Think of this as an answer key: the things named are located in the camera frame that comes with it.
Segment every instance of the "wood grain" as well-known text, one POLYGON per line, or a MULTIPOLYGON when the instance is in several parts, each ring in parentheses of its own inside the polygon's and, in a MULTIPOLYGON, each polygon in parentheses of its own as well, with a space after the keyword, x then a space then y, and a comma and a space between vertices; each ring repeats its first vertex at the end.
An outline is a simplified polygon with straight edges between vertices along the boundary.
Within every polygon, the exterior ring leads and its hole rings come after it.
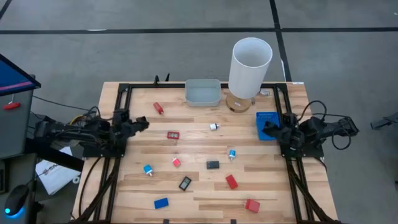
MULTIPOLYGON (((105 118, 112 116, 118 85, 107 82, 103 86, 99 108, 105 118)), ((292 110, 301 114, 308 104, 305 87, 293 83, 287 86, 292 110)), ((171 223, 229 223, 231 219, 237 219, 238 223, 295 223, 289 180, 279 146, 276 141, 257 138, 256 112, 276 110, 272 92, 270 96, 257 95, 256 104, 241 114, 227 109, 228 93, 228 89, 223 89, 217 107, 191 108, 185 104, 183 88, 133 89, 131 116, 146 116, 150 126, 129 139, 121 161, 112 223, 162 223, 164 218, 171 223), (152 106, 155 102, 162 105, 164 115, 157 114, 152 106), (221 127, 210 131, 210 123, 218 123, 221 127), (180 139, 167 139, 167 131, 179 131, 180 139), (236 150, 233 161, 227 157, 230 149, 236 150), (179 168, 172 164, 174 157, 182 162, 179 168), (220 162, 220 169, 207 170, 206 161, 213 160, 220 162), (153 177, 144 174, 146 164, 152 166, 153 177), (234 190, 230 190, 225 181, 230 174, 239 185, 234 190), (183 192, 178 185, 185 176, 193 181, 183 192), (164 197, 169 198, 169 206, 155 210, 154 200, 164 197), (244 208, 248 198, 261 203, 259 213, 244 208)), ((305 118, 310 115, 308 109, 305 118)), ((85 162, 73 208, 75 217, 78 216, 82 183, 94 160, 85 162)), ((324 167, 315 159, 306 158, 303 163, 310 192, 324 211, 336 219, 324 167)), ((102 166, 101 160, 90 176, 83 208, 98 191, 102 166)), ((303 198, 299 195, 305 218, 303 198)), ((107 201, 105 196, 102 218, 107 201)))

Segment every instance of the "gray bin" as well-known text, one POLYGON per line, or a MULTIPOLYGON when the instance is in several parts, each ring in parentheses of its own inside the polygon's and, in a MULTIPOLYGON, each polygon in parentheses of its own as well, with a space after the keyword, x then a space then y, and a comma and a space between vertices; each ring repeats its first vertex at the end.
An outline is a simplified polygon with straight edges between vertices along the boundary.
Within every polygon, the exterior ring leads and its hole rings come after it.
POLYGON ((185 99, 188 106, 218 106, 221 100, 219 80, 187 80, 185 99))

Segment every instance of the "blue block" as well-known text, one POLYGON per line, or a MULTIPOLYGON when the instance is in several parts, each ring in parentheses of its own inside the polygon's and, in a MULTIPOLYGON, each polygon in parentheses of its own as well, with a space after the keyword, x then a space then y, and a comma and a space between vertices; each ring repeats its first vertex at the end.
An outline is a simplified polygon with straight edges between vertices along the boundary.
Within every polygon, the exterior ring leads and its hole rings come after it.
POLYGON ((166 206, 169 206, 169 200, 167 200, 167 198, 155 201, 155 209, 163 208, 166 206))
POLYGON ((260 140, 275 140, 276 138, 270 137, 262 132, 264 129, 264 125, 266 125, 266 121, 270 121, 276 124, 278 127, 279 124, 279 117, 277 112, 257 112, 256 114, 256 124, 257 124, 257 133, 259 135, 260 140))

